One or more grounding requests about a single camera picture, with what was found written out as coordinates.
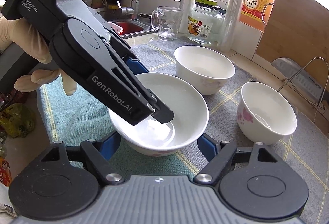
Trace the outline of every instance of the yellow plastic bag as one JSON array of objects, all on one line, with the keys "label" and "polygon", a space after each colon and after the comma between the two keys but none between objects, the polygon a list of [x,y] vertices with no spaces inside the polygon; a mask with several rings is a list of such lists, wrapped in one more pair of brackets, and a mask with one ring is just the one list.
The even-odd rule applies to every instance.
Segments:
[{"label": "yellow plastic bag", "polygon": [[34,130],[36,116],[22,103],[14,103],[0,113],[0,124],[12,137],[26,137]]}]

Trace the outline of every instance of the gray ribbed panel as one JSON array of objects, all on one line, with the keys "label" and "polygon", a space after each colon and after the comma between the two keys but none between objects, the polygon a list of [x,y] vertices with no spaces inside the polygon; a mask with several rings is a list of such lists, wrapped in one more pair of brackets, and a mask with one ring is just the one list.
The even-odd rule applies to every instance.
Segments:
[{"label": "gray ribbed panel", "polygon": [[[229,211],[212,188],[194,185],[187,176],[132,176],[123,185],[105,187],[92,206],[74,217],[51,222],[19,217],[12,222],[41,223],[259,224]],[[279,223],[303,224],[297,218]]]}]

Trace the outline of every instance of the glass mug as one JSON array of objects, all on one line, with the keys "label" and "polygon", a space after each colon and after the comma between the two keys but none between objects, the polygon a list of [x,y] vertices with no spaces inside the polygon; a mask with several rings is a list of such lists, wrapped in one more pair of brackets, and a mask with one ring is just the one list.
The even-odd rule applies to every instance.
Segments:
[{"label": "glass mug", "polygon": [[158,38],[162,40],[176,39],[182,16],[183,11],[175,7],[159,6],[157,10],[153,11],[151,25],[154,30],[158,31]]}]

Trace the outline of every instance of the gray plaid tablecloth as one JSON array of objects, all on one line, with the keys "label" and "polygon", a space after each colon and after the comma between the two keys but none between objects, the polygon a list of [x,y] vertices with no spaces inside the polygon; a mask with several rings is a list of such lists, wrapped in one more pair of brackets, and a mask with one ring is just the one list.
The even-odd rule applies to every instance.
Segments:
[{"label": "gray plaid tablecloth", "polygon": [[[174,51],[188,44],[192,44],[191,41],[184,38],[177,41],[155,39],[148,44],[134,46],[132,50],[151,72],[175,75]],[[235,76],[221,91],[205,96],[210,115],[205,132],[215,140],[236,141],[238,146],[245,147],[253,145],[236,121],[240,89],[249,81],[258,80],[236,66]],[[100,139],[114,129],[107,108],[80,86],[73,96],[66,97],[58,79],[43,86],[38,96],[39,108],[52,141],[63,140],[67,146],[78,145],[85,139]],[[329,219],[329,139],[305,115],[294,109],[297,115],[295,133],[271,147],[299,173],[310,189],[302,220],[308,224],[322,224]],[[110,162],[126,176],[188,174],[190,177],[208,163],[196,142],[163,158],[144,156],[123,142]]]}]

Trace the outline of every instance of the faucet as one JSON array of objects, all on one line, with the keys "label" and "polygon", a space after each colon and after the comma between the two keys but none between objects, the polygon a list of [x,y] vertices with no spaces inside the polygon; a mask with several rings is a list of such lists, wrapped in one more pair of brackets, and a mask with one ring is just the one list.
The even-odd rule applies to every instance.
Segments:
[{"label": "faucet", "polygon": [[138,19],[138,0],[132,0],[130,3],[130,7],[121,7],[121,4],[119,1],[117,1],[119,9],[112,10],[111,13],[115,14],[118,17],[125,17],[129,16],[132,20]]}]

